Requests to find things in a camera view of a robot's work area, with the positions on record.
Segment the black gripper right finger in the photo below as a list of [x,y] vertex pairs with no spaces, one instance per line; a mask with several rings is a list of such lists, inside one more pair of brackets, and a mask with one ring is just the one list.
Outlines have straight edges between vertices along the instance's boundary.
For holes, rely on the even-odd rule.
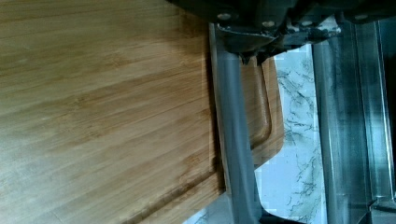
[[335,18],[328,18],[318,26],[295,28],[288,25],[285,34],[279,35],[276,40],[258,50],[257,64],[262,64],[267,59],[283,52],[298,49],[306,44],[317,44],[341,33],[342,29]]

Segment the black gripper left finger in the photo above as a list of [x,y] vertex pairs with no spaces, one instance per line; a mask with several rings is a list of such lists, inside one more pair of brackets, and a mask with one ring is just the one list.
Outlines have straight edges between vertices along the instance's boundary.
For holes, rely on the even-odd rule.
[[258,55],[259,49],[276,40],[273,35],[249,27],[217,23],[216,28],[225,50],[239,56],[243,64],[248,64],[252,57]]

